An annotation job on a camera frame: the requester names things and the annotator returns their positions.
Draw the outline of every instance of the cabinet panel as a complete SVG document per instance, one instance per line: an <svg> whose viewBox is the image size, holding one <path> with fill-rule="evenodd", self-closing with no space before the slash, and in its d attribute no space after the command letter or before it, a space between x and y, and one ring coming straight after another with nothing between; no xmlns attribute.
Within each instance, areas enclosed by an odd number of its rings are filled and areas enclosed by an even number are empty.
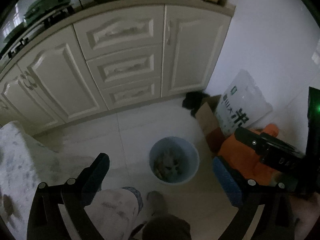
<svg viewBox="0 0 320 240"><path fill-rule="evenodd" d="M123 50L89 60L88 66L99 89L160 77L162 45Z"/></svg>
<svg viewBox="0 0 320 240"><path fill-rule="evenodd" d="M86 59L143 45L162 44L164 6L107 12L74 24Z"/></svg>
<svg viewBox="0 0 320 240"><path fill-rule="evenodd" d="M165 11L162 96L206 88L231 18L181 6Z"/></svg>
<svg viewBox="0 0 320 240"><path fill-rule="evenodd" d="M41 42L18 65L35 91L70 122L106 110L77 44L73 27Z"/></svg>
<svg viewBox="0 0 320 240"><path fill-rule="evenodd" d="M6 121L12 118L20 121L28 133L34 134L64 123L21 77L17 66L2 79L0 91L2 105L10 111Z"/></svg>
<svg viewBox="0 0 320 240"><path fill-rule="evenodd" d="M152 78L101 90L109 109L160 97L161 78Z"/></svg>

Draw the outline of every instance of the drawer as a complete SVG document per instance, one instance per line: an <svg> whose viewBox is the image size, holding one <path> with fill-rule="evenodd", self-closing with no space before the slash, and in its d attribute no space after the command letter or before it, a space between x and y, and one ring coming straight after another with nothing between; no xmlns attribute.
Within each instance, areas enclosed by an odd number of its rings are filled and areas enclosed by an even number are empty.
<svg viewBox="0 0 320 240"><path fill-rule="evenodd" d="M160 91L160 77L100 90L109 109L160 98Z"/></svg>
<svg viewBox="0 0 320 240"><path fill-rule="evenodd" d="M162 45L128 49L87 61L99 89L161 76Z"/></svg>
<svg viewBox="0 0 320 240"><path fill-rule="evenodd" d="M99 14L74 24L84 57L162 44L164 6L140 6Z"/></svg>

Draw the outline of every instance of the white cabinet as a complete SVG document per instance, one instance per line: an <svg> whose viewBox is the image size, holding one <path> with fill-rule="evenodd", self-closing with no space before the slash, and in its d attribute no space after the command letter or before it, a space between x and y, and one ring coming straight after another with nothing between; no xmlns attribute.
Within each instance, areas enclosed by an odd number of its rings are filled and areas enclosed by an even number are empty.
<svg viewBox="0 0 320 240"><path fill-rule="evenodd" d="M72 26L50 36L19 62L34 91L65 122L107 110Z"/></svg>
<svg viewBox="0 0 320 240"><path fill-rule="evenodd" d="M161 78L151 78L101 90L109 109L160 97Z"/></svg>
<svg viewBox="0 0 320 240"><path fill-rule="evenodd" d="M87 61L99 89L161 77L162 45L122 50Z"/></svg>
<svg viewBox="0 0 320 240"><path fill-rule="evenodd" d="M64 124L14 66L0 83L0 122L18 120L29 134Z"/></svg>
<svg viewBox="0 0 320 240"><path fill-rule="evenodd" d="M162 44L164 6L103 13L74 24L86 59L122 49Z"/></svg>
<svg viewBox="0 0 320 240"><path fill-rule="evenodd" d="M231 17L196 8L165 8L162 97L205 89Z"/></svg>

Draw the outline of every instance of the shoe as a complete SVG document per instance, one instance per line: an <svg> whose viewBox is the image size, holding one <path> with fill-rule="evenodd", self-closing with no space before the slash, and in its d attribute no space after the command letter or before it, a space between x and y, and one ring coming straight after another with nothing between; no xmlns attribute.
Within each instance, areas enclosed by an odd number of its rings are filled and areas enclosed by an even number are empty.
<svg viewBox="0 0 320 240"><path fill-rule="evenodd" d="M168 214L168 206L163 195L158 191L151 191L147 195L147 201L152 210L152 216Z"/></svg>

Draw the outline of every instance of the person's leg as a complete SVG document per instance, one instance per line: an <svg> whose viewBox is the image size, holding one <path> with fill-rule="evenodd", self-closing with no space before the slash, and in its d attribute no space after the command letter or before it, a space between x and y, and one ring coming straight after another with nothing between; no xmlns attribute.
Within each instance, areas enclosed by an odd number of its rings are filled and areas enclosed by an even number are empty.
<svg viewBox="0 0 320 240"><path fill-rule="evenodd" d="M166 202L159 192L150 192L147 200L151 204L154 218L144 227L143 240L191 240L190 225L168 214Z"/></svg>

